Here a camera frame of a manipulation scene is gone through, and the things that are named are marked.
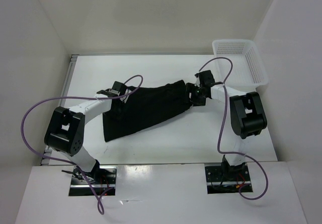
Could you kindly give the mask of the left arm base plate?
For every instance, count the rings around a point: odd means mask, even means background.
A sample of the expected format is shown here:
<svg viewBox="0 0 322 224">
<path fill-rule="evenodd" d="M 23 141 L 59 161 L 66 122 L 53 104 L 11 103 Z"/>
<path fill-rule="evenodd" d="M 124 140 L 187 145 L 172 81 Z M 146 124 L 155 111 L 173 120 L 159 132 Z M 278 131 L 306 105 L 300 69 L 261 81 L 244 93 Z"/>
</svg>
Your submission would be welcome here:
<svg viewBox="0 0 322 224">
<path fill-rule="evenodd" d="M 69 196 L 93 196 L 90 185 L 86 182 L 81 172 L 74 168 L 72 171 L 62 170 L 62 172 L 71 174 Z M 95 193 L 100 196 L 114 196 L 116 191 L 117 166 L 100 166 L 100 172 L 97 177 L 92 177 L 86 173 Z"/>
</svg>

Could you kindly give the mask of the black shorts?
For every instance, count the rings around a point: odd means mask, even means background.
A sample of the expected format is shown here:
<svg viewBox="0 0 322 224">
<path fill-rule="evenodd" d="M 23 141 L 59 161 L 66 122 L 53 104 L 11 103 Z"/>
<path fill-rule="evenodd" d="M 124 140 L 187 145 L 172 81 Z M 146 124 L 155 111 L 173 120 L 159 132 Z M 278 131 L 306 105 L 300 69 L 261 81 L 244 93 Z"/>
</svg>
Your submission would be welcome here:
<svg viewBox="0 0 322 224">
<path fill-rule="evenodd" d="M 103 113 L 105 142 L 137 133 L 187 111 L 192 104 L 186 99 L 183 80 L 157 88 L 139 88 L 126 102 L 127 110 L 121 120 Z"/>
</svg>

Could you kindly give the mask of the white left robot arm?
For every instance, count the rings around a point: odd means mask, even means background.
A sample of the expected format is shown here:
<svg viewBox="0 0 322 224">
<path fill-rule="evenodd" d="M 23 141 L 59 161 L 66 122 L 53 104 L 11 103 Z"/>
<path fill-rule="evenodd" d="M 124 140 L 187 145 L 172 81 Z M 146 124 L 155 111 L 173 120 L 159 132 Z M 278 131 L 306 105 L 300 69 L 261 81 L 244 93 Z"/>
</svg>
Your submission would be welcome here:
<svg viewBox="0 0 322 224">
<path fill-rule="evenodd" d="M 128 93 L 125 84 L 114 82 L 112 88 L 98 91 L 92 100 L 70 108 L 57 107 L 52 114 L 44 142 L 61 152 L 69 161 L 83 171 L 82 177 L 88 183 L 96 183 L 104 171 L 83 146 L 85 125 L 112 107 L 113 97 Z"/>
</svg>

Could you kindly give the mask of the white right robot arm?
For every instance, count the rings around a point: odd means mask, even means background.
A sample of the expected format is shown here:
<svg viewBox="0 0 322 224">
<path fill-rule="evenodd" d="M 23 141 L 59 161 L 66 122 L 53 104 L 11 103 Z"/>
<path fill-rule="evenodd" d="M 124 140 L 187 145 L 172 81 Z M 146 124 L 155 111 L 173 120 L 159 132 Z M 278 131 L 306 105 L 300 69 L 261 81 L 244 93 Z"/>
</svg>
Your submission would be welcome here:
<svg viewBox="0 0 322 224">
<path fill-rule="evenodd" d="M 223 155 L 221 176 L 225 180 L 234 179 L 246 165 L 246 138 L 259 135 L 267 127 L 266 114 L 257 92 L 241 92 L 227 87 L 223 82 L 216 82 L 210 70 L 195 74 L 196 83 L 187 83 L 187 98 L 193 106 L 204 106 L 206 100 L 218 100 L 224 104 L 224 114 L 219 130 L 217 151 Z M 232 151 L 220 149 L 227 117 L 230 127 L 237 136 Z"/>
</svg>

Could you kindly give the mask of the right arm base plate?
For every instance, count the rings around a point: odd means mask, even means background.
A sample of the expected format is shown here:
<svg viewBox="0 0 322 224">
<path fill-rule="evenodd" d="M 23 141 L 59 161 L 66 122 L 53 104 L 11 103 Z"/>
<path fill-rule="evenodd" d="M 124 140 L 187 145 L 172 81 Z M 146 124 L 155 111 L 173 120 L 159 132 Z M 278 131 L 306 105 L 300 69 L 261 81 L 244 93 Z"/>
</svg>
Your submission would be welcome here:
<svg viewBox="0 0 322 224">
<path fill-rule="evenodd" d="M 253 192 L 249 170 L 246 164 L 236 168 L 229 167 L 228 163 L 215 163 L 205 166 L 205 176 L 208 194 Z"/>
</svg>

